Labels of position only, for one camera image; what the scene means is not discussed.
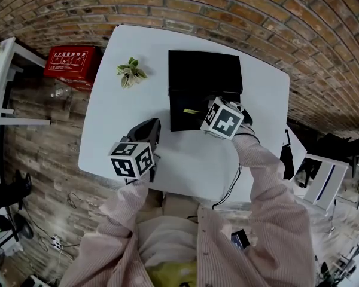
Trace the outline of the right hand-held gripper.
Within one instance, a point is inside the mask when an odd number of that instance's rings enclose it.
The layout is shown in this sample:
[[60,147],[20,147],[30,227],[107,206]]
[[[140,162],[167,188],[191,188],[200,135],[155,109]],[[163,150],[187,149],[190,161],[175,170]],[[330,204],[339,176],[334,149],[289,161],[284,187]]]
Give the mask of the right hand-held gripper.
[[232,139],[240,126],[252,126],[252,118],[239,103],[216,97],[200,127],[222,139]]

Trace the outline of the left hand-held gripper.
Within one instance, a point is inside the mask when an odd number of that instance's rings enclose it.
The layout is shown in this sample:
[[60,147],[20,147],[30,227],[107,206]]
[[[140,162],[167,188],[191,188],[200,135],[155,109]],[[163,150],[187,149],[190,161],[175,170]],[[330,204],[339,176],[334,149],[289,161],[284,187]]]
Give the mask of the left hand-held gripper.
[[152,118],[130,129],[120,142],[113,145],[108,157],[118,177],[129,182],[141,179],[154,181],[160,159],[155,154],[160,131],[160,120]]

